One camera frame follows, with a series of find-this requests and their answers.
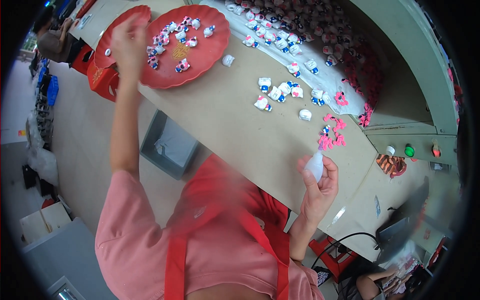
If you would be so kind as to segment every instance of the plastic squeeze bottle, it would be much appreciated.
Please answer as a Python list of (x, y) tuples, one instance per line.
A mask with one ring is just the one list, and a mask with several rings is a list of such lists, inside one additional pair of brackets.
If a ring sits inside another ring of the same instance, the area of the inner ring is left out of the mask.
[(313, 173), (313, 176), (317, 180), (317, 182), (320, 181), (322, 178), (322, 174), (324, 172), (324, 162), (323, 162), (324, 155), (322, 154), (321, 150), (318, 150), (317, 153), (315, 153), (312, 158), (307, 162), (305, 165), (304, 170), (310, 170)]

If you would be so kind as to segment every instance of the pink cloth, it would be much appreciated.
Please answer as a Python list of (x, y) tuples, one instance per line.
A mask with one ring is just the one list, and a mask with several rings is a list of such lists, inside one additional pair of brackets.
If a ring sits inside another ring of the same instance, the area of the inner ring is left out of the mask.
[[(231, 218), (219, 216), (187, 243), (185, 294), (237, 283), (275, 299), (277, 262)], [(170, 229), (161, 229), (141, 183), (128, 172), (112, 176), (95, 238), (103, 277), (120, 300), (156, 300), (164, 294)], [(324, 300), (315, 271), (292, 260), (289, 299)]]

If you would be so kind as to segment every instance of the red stool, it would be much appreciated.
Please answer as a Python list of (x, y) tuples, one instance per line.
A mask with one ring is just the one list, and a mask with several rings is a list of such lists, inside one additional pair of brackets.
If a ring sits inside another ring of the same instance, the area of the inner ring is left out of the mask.
[(75, 60), (72, 62), (72, 68), (77, 70), (78, 72), (82, 73), (83, 75), (87, 75), (88, 66), (93, 62), (93, 53), (90, 55), (90, 58), (87, 58), (86, 55), (93, 51), (89, 45), (85, 44), (82, 47), (82, 50), (78, 53)]
[[(311, 240), (308, 245), (310, 248), (313, 250), (313, 252), (318, 256), (320, 255), (328, 246), (333, 244), (335, 240), (329, 236), (321, 242), (317, 242), (316, 240)], [(322, 256), (320, 256), (320, 259), (322, 262), (325, 264), (328, 270), (332, 272), (332, 278), (333, 280), (338, 283), (338, 277), (340, 274), (345, 270), (345, 268), (357, 258), (358, 254), (355, 252), (351, 252), (351, 254), (342, 262), (338, 262), (339, 260), (342, 259), (347, 253), (340, 253), (337, 257), (333, 257), (328, 253), (323, 253)]]
[(99, 69), (91, 63), (87, 71), (90, 89), (105, 99), (115, 102), (116, 88), (119, 86), (119, 74), (114, 69)]

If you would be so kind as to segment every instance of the red scalloped plate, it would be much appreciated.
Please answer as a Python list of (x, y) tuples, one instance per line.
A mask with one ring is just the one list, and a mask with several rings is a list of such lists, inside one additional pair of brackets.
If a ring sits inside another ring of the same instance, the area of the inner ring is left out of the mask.
[(150, 21), (152, 17), (152, 11), (148, 5), (138, 5), (135, 7), (130, 8), (129, 10), (125, 11), (121, 15), (118, 16), (113, 22), (108, 26), (108, 28), (103, 33), (102, 37), (98, 41), (98, 45), (96, 47), (95, 52), (98, 55), (95, 55), (93, 62), (99, 69), (109, 68), (115, 63), (115, 59), (113, 55), (106, 56), (105, 51), (110, 47), (110, 43), (112, 41), (112, 32), (115, 27), (120, 25), (123, 21), (127, 20), (131, 15), (134, 13), (140, 14), (139, 17), (133, 23), (134, 25), (144, 25)]
[[(148, 54), (145, 51), (145, 66), (140, 83), (151, 88), (167, 89), (179, 86), (204, 74), (219, 60), (230, 37), (230, 24), (217, 9), (206, 5), (187, 5), (175, 8), (153, 20), (147, 27), (147, 43), (152, 46), (152, 38), (160, 34), (165, 25), (170, 22), (179, 24), (185, 16), (200, 19), (200, 28), (195, 30), (188, 26), (187, 39), (196, 36), (197, 46), (190, 48), (180, 43), (173, 32), (169, 35), (170, 43), (161, 55), (157, 55), (158, 68), (152, 69), (148, 64)], [(215, 25), (211, 37), (204, 37), (204, 29)], [(175, 72), (179, 61), (186, 58), (190, 68), (183, 72)]]

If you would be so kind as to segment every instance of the beige table surface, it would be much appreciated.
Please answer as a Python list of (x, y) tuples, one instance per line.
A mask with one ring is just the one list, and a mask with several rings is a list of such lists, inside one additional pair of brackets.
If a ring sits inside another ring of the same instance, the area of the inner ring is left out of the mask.
[[(135, 5), (149, 5), (153, 19), (183, 5), (180, 0), (141, 0), (126, 5), (121, 0), (98, 1), (107, 2), (102, 7), (92, 7), (88, 13), (94, 14), (93, 19), (76, 32), (76, 37), (82, 37), (94, 49), (99, 33), (117, 15)], [(105, 11), (105, 6), (119, 2), (115, 12)], [(259, 111), (253, 106), (257, 97), (263, 95), (257, 84), (259, 77), (272, 78), (275, 86), (295, 78), (276, 60), (244, 46), (234, 36), (224, 54), (235, 57), (230, 68), (217, 61), (203, 76), (181, 87), (155, 90), (139, 84), (139, 91), (199, 142), (298, 213), (305, 186), (295, 168), (297, 159), (317, 151), (318, 133), (325, 126), (323, 117), (332, 111), (328, 106), (313, 105), (311, 89), (302, 81), (299, 83), (303, 99), (287, 96), (285, 103), (270, 102), (271, 112)], [(312, 112), (310, 122), (299, 120), (301, 109)], [(418, 161), (411, 167), (408, 160), (406, 173), (391, 180), (376, 165), (377, 152), (362, 130), (349, 116), (341, 118), (347, 124), (341, 131), (347, 146), (334, 146), (324, 152), (339, 167), (339, 193), (318, 226), (337, 240), (359, 231), (374, 234), (388, 219), (391, 211), (387, 212), (387, 208), (403, 203), (410, 191), (423, 183), (419, 178), (429, 172), (426, 162)], [(378, 218), (375, 195), (382, 210)], [(342, 243), (371, 261), (378, 255), (368, 237), (356, 236)]]

